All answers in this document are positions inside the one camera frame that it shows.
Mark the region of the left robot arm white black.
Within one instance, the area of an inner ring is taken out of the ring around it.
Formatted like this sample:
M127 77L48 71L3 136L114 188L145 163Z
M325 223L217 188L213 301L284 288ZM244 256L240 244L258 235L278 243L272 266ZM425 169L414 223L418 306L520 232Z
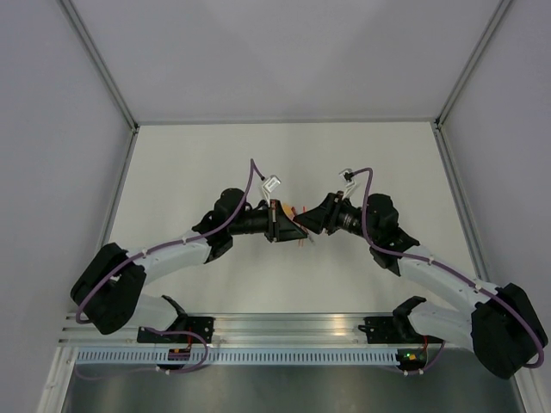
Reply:
M117 243L103 245L70 291L79 321L103 335L126 325L156 330L167 342L179 342L188 329L186 311L170 296L152 297L148 284L176 271L222 257L237 235L262 233L271 243L305 239L307 233L278 200L251 206L238 188L223 191L202 220L183 234L140 252Z

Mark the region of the red thin pen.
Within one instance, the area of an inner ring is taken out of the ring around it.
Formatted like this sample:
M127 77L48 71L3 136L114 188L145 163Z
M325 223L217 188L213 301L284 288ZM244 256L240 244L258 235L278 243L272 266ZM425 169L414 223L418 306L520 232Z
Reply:
M304 238L304 241L305 241L304 246L306 245L306 243L309 243L311 245L315 245L315 241L314 241L313 236L310 233L310 231L304 226L302 226L301 229L306 233L306 238Z

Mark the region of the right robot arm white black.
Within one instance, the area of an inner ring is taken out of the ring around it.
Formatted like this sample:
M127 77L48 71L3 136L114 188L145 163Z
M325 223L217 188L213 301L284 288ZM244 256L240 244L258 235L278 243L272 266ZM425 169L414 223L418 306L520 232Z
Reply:
M543 363L548 336L527 293L513 283L499 287L469 278L438 261L400 228L390 196L371 194L363 206L355 207L341 194L329 193L319 206L294 221L316 234L342 230L363 237L381 268L448 303L443 308L413 296L396 307L392 329L401 341L430 336L450 343L474 353L501 379Z

